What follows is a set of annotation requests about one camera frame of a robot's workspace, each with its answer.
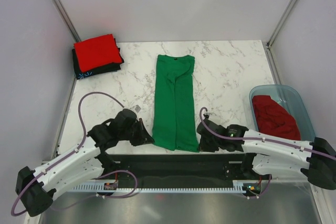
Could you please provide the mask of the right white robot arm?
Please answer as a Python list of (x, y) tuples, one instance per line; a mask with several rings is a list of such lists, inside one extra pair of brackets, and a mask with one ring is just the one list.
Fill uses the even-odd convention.
[(258, 175), (280, 178), (306, 177), (308, 182), (327, 190), (335, 190), (335, 150), (323, 138), (297, 141), (270, 136), (245, 126), (228, 127), (203, 119), (197, 126), (202, 152), (245, 153), (247, 161), (240, 166), (248, 179)]

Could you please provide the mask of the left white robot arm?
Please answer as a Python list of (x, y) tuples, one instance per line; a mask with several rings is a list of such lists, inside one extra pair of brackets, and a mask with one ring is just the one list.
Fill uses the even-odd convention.
[(121, 173), (107, 150), (120, 141), (133, 146), (153, 144), (141, 118), (129, 109), (120, 111), (84, 132), (83, 140), (70, 150), (34, 169), (24, 167), (16, 182), (17, 202), (35, 217), (46, 211), (59, 196), (91, 179), (111, 178)]

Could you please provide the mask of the green t shirt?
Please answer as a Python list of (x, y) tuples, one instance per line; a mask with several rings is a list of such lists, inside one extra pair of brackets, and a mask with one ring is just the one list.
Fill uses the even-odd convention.
[(155, 145), (198, 152), (193, 97), (195, 58), (158, 55), (152, 137)]

